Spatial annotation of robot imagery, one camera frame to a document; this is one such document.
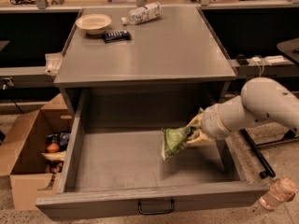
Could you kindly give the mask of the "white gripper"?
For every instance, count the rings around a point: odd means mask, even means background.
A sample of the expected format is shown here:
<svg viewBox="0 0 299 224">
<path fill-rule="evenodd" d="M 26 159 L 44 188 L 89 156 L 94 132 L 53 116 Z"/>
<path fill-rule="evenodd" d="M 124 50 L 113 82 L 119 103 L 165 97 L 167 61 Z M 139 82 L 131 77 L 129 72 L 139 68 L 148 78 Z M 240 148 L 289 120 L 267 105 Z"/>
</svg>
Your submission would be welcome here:
<svg viewBox="0 0 299 224">
<path fill-rule="evenodd" d="M 213 138 L 224 140 L 231 133 L 221 121 L 219 104 L 209 106 L 205 110 L 200 108 L 188 123 L 188 127 L 197 129 L 185 141 L 188 146 L 200 146 L 213 141 Z"/>
</svg>

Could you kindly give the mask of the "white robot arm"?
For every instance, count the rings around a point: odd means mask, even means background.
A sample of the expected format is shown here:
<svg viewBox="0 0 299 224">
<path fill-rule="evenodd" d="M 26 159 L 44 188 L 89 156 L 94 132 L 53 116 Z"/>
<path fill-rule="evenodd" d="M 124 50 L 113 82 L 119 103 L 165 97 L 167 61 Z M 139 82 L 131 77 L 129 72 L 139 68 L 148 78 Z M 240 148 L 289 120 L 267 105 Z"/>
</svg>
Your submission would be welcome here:
<svg viewBox="0 0 299 224">
<path fill-rule="evenodd" d="M 223 140 L 232 132 L 276 122 L 299 133 L 299 99 L 284 86 L 268 77 L 245 83 L 239 95 L 209 106 L 189 123 L 194 133 L 187 146 Z"/>
</svg>

